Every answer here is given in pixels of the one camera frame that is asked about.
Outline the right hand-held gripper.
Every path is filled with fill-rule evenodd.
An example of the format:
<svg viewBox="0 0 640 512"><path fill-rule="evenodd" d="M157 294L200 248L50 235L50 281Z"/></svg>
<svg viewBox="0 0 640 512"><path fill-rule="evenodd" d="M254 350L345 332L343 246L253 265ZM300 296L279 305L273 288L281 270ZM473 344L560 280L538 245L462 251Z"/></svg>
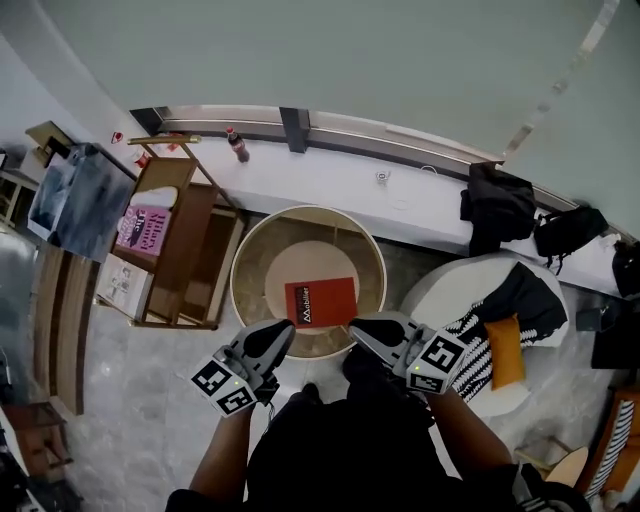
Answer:
<svg viewBox="0 0 640 512"><path fill-rule="evenodd" d="M443 394L457 375L468 346L445 329L433 330L425 324L404 335L413 320L397 311L363 314L349 322L349 335L364 349L386 364L391 373L405 381L408 389Z"/></svg>

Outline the white beanbag chair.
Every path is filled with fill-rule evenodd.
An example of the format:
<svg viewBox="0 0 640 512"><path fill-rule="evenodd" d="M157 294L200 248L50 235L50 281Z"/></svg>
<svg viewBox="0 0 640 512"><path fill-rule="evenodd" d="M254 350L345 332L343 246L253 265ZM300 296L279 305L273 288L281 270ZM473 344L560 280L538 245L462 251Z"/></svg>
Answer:
<svg viewBox="0 0 640 512"><path fill-rule="evenodd" d="M534 348L557 348L568 331L566 301L557 278L547 269L513 254L461 259L447 263L422 278L405 297L400 311L414 320L438 330L462 318L470 307L500 286L512 268L522 263L543 279L561 299L567 322L555 334ZM498 389L486 385L468 405L481 417L495 417L517 409L530 395L525 382Z"/></svg>

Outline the red book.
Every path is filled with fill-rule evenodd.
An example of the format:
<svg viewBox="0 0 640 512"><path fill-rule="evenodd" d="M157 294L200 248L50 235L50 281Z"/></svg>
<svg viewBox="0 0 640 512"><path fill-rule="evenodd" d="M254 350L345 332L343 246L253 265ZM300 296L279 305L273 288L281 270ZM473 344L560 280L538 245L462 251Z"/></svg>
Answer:
<svg viewBox="0 0 640 512"><path fill-rule="evenodd" d="M284 290L287 318L297 328L346 325L357 315L352 277L286 283Z"/></svg>

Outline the person's right forearm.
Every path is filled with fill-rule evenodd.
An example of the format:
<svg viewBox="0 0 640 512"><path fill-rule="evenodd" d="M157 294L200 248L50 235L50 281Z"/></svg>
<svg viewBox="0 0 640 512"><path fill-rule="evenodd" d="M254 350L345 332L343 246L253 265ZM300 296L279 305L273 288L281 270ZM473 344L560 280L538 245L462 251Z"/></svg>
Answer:
<svg viewBox="0 0 640 512"><path fill-rule="evenodd" d="M500 438L453 390L426 394L426 400L451 461L463 479L512 464Z"/></svg>

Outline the white book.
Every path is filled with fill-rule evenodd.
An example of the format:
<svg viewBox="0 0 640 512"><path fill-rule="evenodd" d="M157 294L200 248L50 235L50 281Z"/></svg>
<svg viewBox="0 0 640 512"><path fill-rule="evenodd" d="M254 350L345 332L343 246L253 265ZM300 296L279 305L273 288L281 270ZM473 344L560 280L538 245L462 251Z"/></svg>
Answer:
<svg viewBox="0 0 640 512"><path fill-rule="evenodd" d="M134 320L141 320L153 275L113 254L101 266L96 294Z"/></svg>

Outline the round glass top side table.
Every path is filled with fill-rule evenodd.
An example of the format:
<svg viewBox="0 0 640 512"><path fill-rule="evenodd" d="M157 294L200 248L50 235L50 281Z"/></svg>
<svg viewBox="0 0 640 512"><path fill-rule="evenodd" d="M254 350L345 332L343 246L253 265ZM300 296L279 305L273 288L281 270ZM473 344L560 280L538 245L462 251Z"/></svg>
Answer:
<svg viewBox="0 0 640 512"><path fill-rule="evenodd" d="M384 306L387 272L373 236L336 209L301 205L258 222L241 242L231 267L230 295L243 326L284 318L289 283L350 278L357 311Z"/></svg>

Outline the wooden shelf cart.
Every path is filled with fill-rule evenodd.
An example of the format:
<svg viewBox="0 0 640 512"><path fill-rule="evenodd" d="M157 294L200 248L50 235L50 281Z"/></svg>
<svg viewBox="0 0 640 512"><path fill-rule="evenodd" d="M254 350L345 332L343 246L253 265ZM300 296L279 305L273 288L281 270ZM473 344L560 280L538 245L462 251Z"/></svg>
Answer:
<svg viewBox="0 0 640 512"><path fill-rule="evenodd" d="M165 135L127 142L150 155L131 197L164 186L178 189L158 256L118 247L117 231L109 252L153 275L141 320L128 317L96 294L97 304L124 314L133 327L214 330L219 324L245 220L192 153L191 145L200 141L198 136Z"/></svg>

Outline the black white patterned blanket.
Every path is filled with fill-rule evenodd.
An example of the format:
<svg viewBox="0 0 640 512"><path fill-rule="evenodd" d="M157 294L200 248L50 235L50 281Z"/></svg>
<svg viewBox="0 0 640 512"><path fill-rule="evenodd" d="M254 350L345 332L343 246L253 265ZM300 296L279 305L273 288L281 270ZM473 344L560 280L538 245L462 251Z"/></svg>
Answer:
<svg viewBox="0 0 640 512"><path fill-rule="evenodd" d="M567 322L565 307L556 293L529 267L516 264L500 286L445 327L468 346L452 382L464 401L470 401L486 385L491 386L492 358L484 324L513 314L519 321L522 355L524 349L549 338Z"/></svg>

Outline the black crumpled bag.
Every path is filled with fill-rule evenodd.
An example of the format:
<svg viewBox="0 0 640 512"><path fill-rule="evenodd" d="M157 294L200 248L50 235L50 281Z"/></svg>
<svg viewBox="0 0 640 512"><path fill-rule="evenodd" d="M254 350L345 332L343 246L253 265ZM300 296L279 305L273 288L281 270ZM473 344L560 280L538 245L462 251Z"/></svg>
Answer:
<svg viewBox="0 0 640 512"><path fill-rule="evenodd" d="M525 240L534 230L536 202L532 184L502 170L503 161L469 166L461 192L460 219L472 224L469 256L500 250L503 242Z"/></svg>

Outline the cream pouch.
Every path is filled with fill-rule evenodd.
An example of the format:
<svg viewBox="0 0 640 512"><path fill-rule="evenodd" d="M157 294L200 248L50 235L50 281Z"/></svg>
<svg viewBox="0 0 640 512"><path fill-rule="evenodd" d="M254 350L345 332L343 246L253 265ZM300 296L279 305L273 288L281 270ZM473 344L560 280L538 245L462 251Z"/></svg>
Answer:
<svg viewBox="0 0 640 512"><path fill-rule="evenodd" d="M178 189L173 186L164 186L144 192L136 192L131 197L130 205L151 206L170 210L176 204L177 199Z"/></svg>

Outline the cola bottle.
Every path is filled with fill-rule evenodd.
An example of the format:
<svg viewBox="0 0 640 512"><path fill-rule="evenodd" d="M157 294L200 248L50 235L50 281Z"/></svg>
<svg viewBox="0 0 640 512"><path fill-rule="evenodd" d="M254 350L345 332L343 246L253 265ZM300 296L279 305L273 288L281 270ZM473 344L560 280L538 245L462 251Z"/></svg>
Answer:
<svg viewBox="0 0 640 512"><path fill-rule="evenodd" d="M227 142L231 149L235 153L240 163L248 163L250 160L250 154L246 148L245 141L242 136L235 131L235 129L229 126L226 129Z"/></svg>

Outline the small grey bin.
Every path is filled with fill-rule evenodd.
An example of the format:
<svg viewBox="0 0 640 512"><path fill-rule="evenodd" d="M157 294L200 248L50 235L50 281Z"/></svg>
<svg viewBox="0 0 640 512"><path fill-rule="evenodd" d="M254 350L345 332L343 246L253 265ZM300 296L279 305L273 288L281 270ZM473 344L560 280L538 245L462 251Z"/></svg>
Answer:
<svg viewBox="0 0 640 512"><path fill-rule="evenodd" d="M576 313L576 330L582 332L604 332L610 329L618 316L610 305L583 309Z"/></svg>

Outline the black backpack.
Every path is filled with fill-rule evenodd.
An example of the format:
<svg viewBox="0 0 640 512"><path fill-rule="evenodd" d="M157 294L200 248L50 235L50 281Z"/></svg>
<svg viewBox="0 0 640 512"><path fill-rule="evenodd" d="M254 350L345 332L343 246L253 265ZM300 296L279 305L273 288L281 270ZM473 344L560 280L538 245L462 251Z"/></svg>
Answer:
<svg viewBox="0 0 640 512"><path fill-rule="evenodd" d="M549 213L538 218L533 238L539 256L547 260L551 268L557 263L559 275L564 259L590 243L609 229L603 214L590 206Z"/></svg>

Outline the black garment with white stripes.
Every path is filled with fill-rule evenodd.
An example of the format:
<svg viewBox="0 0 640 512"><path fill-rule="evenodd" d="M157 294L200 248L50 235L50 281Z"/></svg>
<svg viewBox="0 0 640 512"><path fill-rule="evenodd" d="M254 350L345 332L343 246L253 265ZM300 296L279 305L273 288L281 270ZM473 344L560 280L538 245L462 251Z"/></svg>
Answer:
<svg viewBox="0 0 640 512"><path fill-rule="evenodd" d="M575 489L544 481L531 464L517 466L512 494L518 512L592 512Z"/></svg>

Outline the grey roller blind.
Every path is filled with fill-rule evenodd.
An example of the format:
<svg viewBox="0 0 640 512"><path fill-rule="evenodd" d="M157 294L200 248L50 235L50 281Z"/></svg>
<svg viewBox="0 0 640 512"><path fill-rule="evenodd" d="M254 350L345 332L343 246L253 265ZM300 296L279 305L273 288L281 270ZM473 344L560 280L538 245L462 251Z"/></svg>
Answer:
<svg viewBox="0 0 640 512"><path fill-rule="evenodd" d="M595 0L506 152L507 169L640 239L640 2Z"/></svg>
<svg viewBox="0 0 640 512"><path fill-rule="evenodd" d="M594 53L619 0L0 0L46 15L124 109L296 107L502 152Z"/></svg>

